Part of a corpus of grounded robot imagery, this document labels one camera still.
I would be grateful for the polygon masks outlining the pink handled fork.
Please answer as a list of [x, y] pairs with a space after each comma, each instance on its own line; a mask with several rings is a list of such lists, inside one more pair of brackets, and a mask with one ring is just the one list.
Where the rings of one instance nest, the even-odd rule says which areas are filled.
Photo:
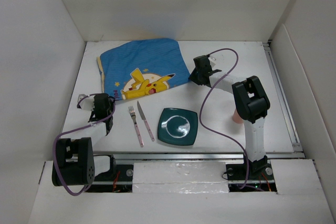
[[136, 135], [137, 135], [140, 147], [144, 147], [144, 143], [143, 143], [143, 140], [142, 140], [142, 137], [141, 137], [141, 133], [140, 133], [137, 121], [136, 121], [137, 120], [136, 113], [135, 113], [135, 110], [134, 110], [133, 106], [129, 106], [129, 114], [130, 114], [130, 117], [133, 121], [134, 128], [135, 128], [135, 131], [136, 131]]

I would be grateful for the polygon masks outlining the pink handled knife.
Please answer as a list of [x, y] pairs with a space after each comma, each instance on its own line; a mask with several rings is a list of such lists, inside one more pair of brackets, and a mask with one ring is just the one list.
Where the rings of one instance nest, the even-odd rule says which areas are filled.
[[143, 110], [142, 110], [142, 108], [141, 108], [141, 105], [140, 105], [139, 101], [137, 101], [137, 107], [138, 107], [138, 110], [139, 110], [139, 113], [140, 113], [140, 117], [141, 117], [141, 119], [143, 120], [143, 122], [144, 122], [144, 124], [145, 124], [145, 127], [146, 127], [146, 129], [147, 129], [147, 131], [148, 131], [148, 134], [149, 134], [149, 136], [150, 136], [150, 139], [151, 139], [152, 142], [154, 142], [154, 141], [155, 141], [154, 135], [153, 135], [153, 133], [152, 133], [152, 131], [151, 131], [151, 129], [150, 129], [150, 126], [149, 126], [147, 120], [146, 120], [146, 117], [145, 117], [145, 115], [144, 115], [144, 112], [143, 112]]

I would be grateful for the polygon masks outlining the blue Pikachu placemat cloth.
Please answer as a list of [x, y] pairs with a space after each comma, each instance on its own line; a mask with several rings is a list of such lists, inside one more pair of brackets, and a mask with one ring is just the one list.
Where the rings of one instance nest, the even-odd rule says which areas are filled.
[[134, 40], [97, 58], [102, 90], [116, 100], [152, 95], [188, 82], [190, 73], [177, 41]]

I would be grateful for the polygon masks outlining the dark green square plate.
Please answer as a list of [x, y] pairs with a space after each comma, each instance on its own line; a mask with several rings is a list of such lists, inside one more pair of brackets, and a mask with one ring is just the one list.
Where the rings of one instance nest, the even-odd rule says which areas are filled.
[[194, 111], [164, 108], [157, 127], [158, 140], [175, 146], [192, 146], [198, 131], [198, 115]]

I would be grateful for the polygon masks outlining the pink plastic cup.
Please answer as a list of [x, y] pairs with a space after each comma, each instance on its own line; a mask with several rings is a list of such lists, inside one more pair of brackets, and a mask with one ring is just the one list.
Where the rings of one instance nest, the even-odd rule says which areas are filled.
[[238, 112], [236, 110], [234, 111], [232, 119], [237, 124], [242, 124], [243, 123], [243, 119], [239, 116], [239, 114], [238, 114]]

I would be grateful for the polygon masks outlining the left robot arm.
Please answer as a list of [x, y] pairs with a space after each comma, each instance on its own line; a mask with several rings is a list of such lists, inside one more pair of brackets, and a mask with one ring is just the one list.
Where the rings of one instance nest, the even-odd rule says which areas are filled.
[[106, 93], [81, 94], [77, 108], [91, 112], [88, 124], [58, 135], [52, 149], [52, 183], [66, 190], [79, 185], [86, 190], [99, 175], [105, 180], [117, 175], [112, 155], [93, 154], [93, 146], [112, 129], [115, 98]]

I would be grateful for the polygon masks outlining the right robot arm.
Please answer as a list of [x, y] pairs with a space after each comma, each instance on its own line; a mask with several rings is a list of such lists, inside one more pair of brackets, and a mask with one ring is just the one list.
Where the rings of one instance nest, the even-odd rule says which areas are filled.
[[232, 74], [212, 69], [208, 55], [194, 58], [195, 68], [189, 79], [198, 85], [217, 88], [234, 96], [235, 112], [233, 119], [241, 118], [245, 128], [245, 153], [242, 164], [227, 165], [229, 180], [256, 178], [267, 166], [264, 148], [264, 123], [270, 101], [257, 76], [236, 77]]

